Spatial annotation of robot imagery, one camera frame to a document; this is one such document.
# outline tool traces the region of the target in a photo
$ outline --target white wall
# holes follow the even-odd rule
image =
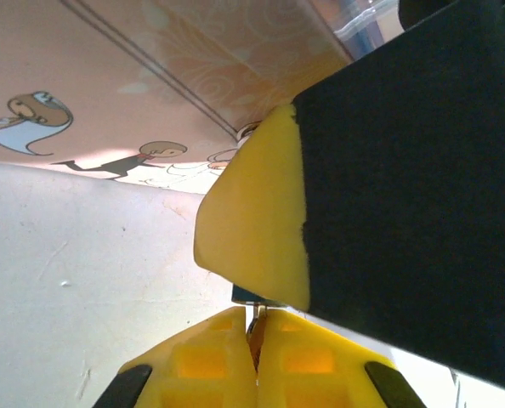
[[[200,200],[0,165],[0,407],[92,406],[126,360],[230,306],[230,283],[192,259]],[[392,355],[429,408],[452,406],[446,368],[330,327]],[[505,406],[465,386],[468,408]]]

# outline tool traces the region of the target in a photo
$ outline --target printed line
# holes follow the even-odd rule
[[[235,139],[237,129],[231,126],[231,124],[227,122],[214,108],[209,106],[192,90],[187,88],[155,58],[147,54],[135,42],[124,36],[119,30],[117,30],[117,28],[111,25],[102,16],[97,14],[85,2],[82,0],[60,0],[60,2],[79,19],[106,37],[127,55],[136,60],[141,66],[149,70],[155,77],[165,82],[177,94],[188,100],[200,112],[209,117],[209,119],[219,125],[227,134]]]

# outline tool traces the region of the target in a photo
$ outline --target yellow foam piece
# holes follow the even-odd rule
[[[204,320],[129,361],[152,366],[134,408],[257,408],[245,308]]]
[[[259,408],[386,408],[364,365],[394,368],[389,359],[285,310],[268,313]]]
[[[292,105],[275,108],[209,190],[196,217],[196,263],[258,295],[306,310],[305,193]]]

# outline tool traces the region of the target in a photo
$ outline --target cartoon illustration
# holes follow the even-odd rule
[[[175,157],[180,156],[187,151],[186,146],[175,142],[156,141],[143,144],[139,148],[139,154],[124,157],[123,159],[110,161],[102,164],[99,167],[82,168],[75,164],[74,160],[61,161],[53,163],[54,165],[64,165],[75,170],[76,172],[108,172],[116,174],[116,177],[107,178],[108,180],[116,180],[126,177],[128,172],[137,166],[143,167],[158,167],[152,164],[145,163],[147,160],[153,160],[159,157]]]
[[[0,119],[0,145],[32,156],[30,145],[67,129],[73,122],[70,110],[48,92],[13,97],[7,107],[14,116]]]
[[[259,122],[249,123],[238,132],[239,142],[235,149],[210,155],[207,162],[172,164],[156,173],[156,178],[138,181],[162,189],[206,194],[258,125]]]
[[[234,158],[235,153],[240,149],[240,147],[249,139],[251,134],[253,134],[254,130],[258,127],[260,122],[253,122],[242,127],[237,133],[237,149],[228,149],[223,150],[214,155],[210,155],[207,158],[209,162],[209,168],[213,170],[224,170],[226,166],[231,162]]]

